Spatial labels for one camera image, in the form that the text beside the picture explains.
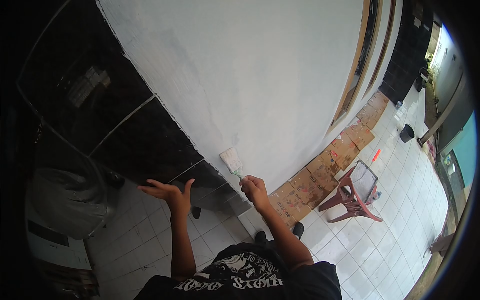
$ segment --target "black shoe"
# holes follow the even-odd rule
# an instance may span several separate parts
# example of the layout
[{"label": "black shoe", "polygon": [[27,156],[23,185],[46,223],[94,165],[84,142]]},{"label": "black shoe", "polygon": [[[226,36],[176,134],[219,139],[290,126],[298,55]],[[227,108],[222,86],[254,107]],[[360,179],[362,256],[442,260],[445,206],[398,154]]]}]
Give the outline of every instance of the black shoe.
[{"label": "black shoe", "polygon": [[299,240],[300,240],[300,238],[301,238],[301,236],[302,236],[302,234],[303,234],[303,230],[304,230],[303,224],[300,223],[300,222],[297,222],[297,223],[295,224],[295,227],[293,228],[293,231],[292,231],[292,232],[293,232],[294,235],[296,235],[297,237],[299,237]]},{"label": "black shoe", "polygon": [[268,242],[265,231],[261,230],[255,234],[255,242],[260,244]]}]

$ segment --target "window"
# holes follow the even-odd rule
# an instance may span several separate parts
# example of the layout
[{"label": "window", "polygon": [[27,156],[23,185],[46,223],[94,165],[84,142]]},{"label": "window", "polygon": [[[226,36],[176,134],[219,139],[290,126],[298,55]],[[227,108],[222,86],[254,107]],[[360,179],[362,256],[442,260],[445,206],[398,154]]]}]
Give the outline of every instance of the window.
[{"label": "window", "polygon": [[388,41],[390,41],[390,36],[392,34],[392,27],[393,27],[393,17],[395,14],[395,6],[396,6],[396,0],[391,0],[390,3],[390,14],[388,15],[388,25],[387,25],[387,31],[385,33],[385,39],[384,39],[384,44],[382,45],[382,50],[380,50],[380,56],[378,57],[377,65],[375,66],[375,69],[373,71],[372,77],[370,79],[370,82],[368,83],[367,89],[365,90],[365,93],[363,96],[365,96],[370,89],[372,88],[373,82],[375,79],[377,79],[378,76],[378,71],[380,70],[380,66],[382,65],[382,62],[384,61],[385,57],[385,52],[387,50],[388,46]]},{"label": "window", "polygon": [[340,104],[335,112],[334,118],[331,125],[334,125],[335,121],[340,119],[345,113],[348,112],[352,100],[357,96],[357,87],[363,82],[364,72],[366,66],[368,66],[368,61],[370,60],[370,50],[371,45],[375,42],[376,31],[378,28],[377,15],[379,8],[379,0],[364,0],[363,1],[363,11],[362,19],[360,23],[360,35],[359,41],[357,44],[357,51],[353,58],[352,68],[350,69],[350,74],[348,75],[347,84],[343,90],[342,98]]}]

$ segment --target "red plastic chair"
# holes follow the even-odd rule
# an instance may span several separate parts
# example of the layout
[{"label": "red plastic chair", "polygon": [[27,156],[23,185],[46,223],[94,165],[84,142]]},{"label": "red plastic chair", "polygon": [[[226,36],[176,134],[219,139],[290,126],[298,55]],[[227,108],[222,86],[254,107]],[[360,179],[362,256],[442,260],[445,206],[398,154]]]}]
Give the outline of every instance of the red plastic chair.
[{"label": "red plastic chair", "polygon": [[[337,187],[336,194],[330,199],[328,199],[325,203],[321,204],[318,207],[318,211],[323,211],[329,209],[330,207],[334,207],[335,205],[343,204],[347,209],[347,212],[339,217],[329,220],[329,223],[335,223],[341,220],[345,220],[352,216],[365,216],[377,222],[382,222],[383,219],[372,214],[361,200],[357,201],[357,199],[360,199],[360,197],[355,191],[352,179],[350,178],[350,175],[352,174],[354,169],[355,167],[351,168],[350,170],[348,170],[347,173],[345,173],[345,175],[342,176],[342,178],[340,178],[340,183]],[[345,189],[346,186],[350,187],[351,193],[349,193],[347,189]]]}]

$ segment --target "black bucket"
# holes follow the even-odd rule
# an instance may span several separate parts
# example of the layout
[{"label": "black bucket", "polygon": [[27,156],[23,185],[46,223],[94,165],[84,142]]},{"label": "black bucket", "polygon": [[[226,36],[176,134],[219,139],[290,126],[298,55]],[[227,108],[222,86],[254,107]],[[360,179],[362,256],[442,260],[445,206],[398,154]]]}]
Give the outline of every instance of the black bucket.
[{"label": "black bucket", "polygon": [[413,132],[413,128],[409,124],[405,124],[400,132],[400,139],[402,139],[402,142],[406,143],[414,137],[415,133]]}]

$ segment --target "floor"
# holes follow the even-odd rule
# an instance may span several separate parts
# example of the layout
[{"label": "floor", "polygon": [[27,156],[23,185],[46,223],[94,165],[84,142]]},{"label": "floor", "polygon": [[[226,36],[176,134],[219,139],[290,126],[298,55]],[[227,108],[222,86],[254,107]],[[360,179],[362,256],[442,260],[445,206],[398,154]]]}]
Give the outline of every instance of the floor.
[{"label": "floor", "polygon": [[[190,214],[187,221],[198,270],[227,246],[253,242],[235,216],[203,209],[199,219]],[[170,276],[170,210],[165,201],[126,181],[116,218],[87,244],[101,298],[131,300],[152,276]]]},{"label": "floor", "polygon": [[[425,249],[442,229],[448,208],[442,185],[425,152],[414,140],[399,141],[397,131],[409,123],[416,135],[423,135],[424,105],[424,93],[414,88],[400,110],[389,103],[373,130],[375,139],[358,155],[379,177],[382,196],[372,212],[384,222],[357,217],[327,223],[346,212],[341,205],[313,210],[302,220],[306,229],[301,240],[315,261],[337,265],[344,300],[403,299],[430,258],[423,258]],[[372,163],[377,149],[380,156]],[[115,220],[87,240],[103,299],[133,299],[153,275],[170,275],[167,205],[129,181],[120,194]],[[198,220],[190,215],[188,232],[197,269],[231,244],[252,242],[259,230],[273,238],[254,209],[239,217],[207,210]]]},{"label": "floor", "polygon": [[[359,216],[327,223],[346,212],[341,204],[322,212],[315,209],[301,220],[306,228],[301,240],[314,260],[336,264],[344,300],[403,299],[430,259],[430,253],[423,254],[443,227],[447,198],[427,149],[415,140],[403,143],[398,136],[405,123],[422,136],[427,131],[424,112],[423,90],[411,88],[399,110],[389,102],[373,129],[375,139],[358,155],[379,178],[382,195],[371,211],[384,222]],[[244,216],[249,222],[243,222]],[[256,211],[240,219],[249,233],[268,230]]]}]

